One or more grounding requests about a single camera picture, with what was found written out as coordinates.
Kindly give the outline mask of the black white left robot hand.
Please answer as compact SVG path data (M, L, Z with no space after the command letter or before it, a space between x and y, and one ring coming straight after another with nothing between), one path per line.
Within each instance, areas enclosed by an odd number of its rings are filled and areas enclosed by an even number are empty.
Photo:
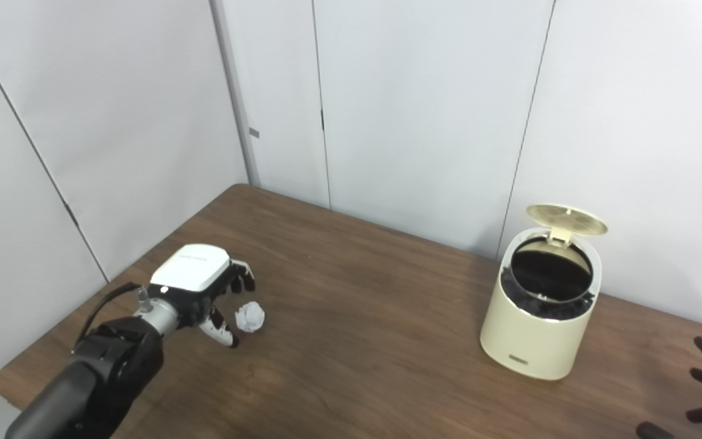
M256 281L247 262L209 244L186 244L156 269L140 293L136 315L168 337L183 328L200 328L228 348L239 339L215 305L227 291L255 291Z

